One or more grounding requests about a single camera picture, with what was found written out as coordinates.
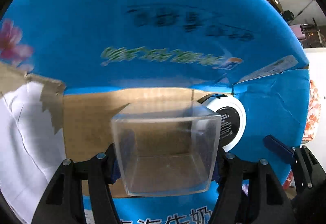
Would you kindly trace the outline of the blue cardboard milk box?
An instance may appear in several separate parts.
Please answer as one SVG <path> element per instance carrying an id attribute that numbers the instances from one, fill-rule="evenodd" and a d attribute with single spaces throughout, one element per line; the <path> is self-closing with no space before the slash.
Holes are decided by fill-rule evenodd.
<path id="1" fill-rule="evenodd" d="M 309 61 L 266 0 L 12 0 L 1 18 L 1 223 L 32 223 L 63 160 L 105 152 L 111 119 L 134 102 L 232 95 L 247 124 L 229 152 L 265 159 L 281 185 L 290 164 L 264 146 L 300 145 Z M 133 197 L 109 185 L 120 223 L 209 223 L 209 189 Z"/>

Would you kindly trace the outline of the white jar with black base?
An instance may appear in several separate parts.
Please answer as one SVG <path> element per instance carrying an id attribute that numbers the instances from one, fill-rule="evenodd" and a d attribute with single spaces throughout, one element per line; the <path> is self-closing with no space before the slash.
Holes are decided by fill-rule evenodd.
<path id="1" fill-rule="evenodd" d="M 221 116 L 219 145 L 225 152 L 233 149 L 242 138 L 247 115 L 243 104 L 232 95 L 210 94 L 198 100 Z"/>

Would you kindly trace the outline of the clear acrylic square box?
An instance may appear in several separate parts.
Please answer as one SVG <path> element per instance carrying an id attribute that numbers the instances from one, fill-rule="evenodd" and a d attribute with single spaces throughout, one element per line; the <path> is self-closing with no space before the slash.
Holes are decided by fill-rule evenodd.
<path id="1" fill-rule="evenodd" d="M 195 101 L 134 102 L 111 119 L 121 179 L 133 197 L 209 189 L 221 116 Z"/>

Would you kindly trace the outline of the orange white floral cloth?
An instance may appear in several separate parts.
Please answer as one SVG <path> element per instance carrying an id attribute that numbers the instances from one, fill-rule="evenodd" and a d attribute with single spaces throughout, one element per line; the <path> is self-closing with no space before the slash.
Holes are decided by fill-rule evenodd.
<path id="1" fill-rule="evenodd" d="M 319 123 L 321 113 L 321 103 L 319 100 L 319 91 L 313 80 L 310 80 L 309 88 L 309 105 L 308 114 L 306 120 L 306 126 L 304 129 L 304 135 L 302 142 L 306 143 L 314 139 L 314 130 Z"/>

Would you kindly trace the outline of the pink small case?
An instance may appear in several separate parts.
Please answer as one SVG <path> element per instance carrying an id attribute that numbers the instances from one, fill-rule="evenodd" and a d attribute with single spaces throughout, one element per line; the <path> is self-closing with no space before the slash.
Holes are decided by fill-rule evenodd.
<path id="1" fill-rule="evenodd" d="M 303 25 L 301 24 L 291 25 L 290 29 L 293 31 L 293 33 L 295 34 L 298 40 L 306 39 L 306 31 L 303 28 Z"/>

